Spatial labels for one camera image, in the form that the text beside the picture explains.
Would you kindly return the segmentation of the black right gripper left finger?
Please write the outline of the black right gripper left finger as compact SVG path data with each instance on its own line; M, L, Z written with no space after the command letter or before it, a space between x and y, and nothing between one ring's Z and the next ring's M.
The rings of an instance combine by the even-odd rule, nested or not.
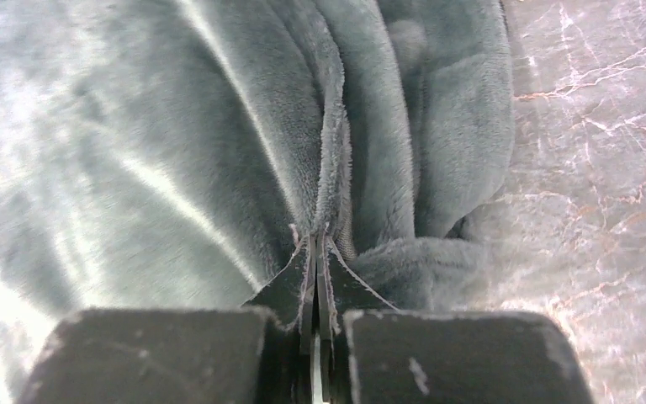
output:
M312 242L235 309L87 309L45 341L22 403L310 403Z

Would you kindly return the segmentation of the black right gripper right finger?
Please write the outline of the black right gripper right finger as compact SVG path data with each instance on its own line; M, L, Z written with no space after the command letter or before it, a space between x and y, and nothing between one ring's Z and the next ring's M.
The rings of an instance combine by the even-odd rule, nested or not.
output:
M443 311L478 248L420 237L347 264L315 240L320 376L329 403L590 403L575 351L547 317Z

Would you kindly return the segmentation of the zebra and grey pillowcase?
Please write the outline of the zebra and grey pillowcase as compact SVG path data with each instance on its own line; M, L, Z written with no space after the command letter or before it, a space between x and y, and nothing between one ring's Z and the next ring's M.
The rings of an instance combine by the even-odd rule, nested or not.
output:
M238 306L318 231L455 306L511 159L497 1L0 1L0 403L89 306Z

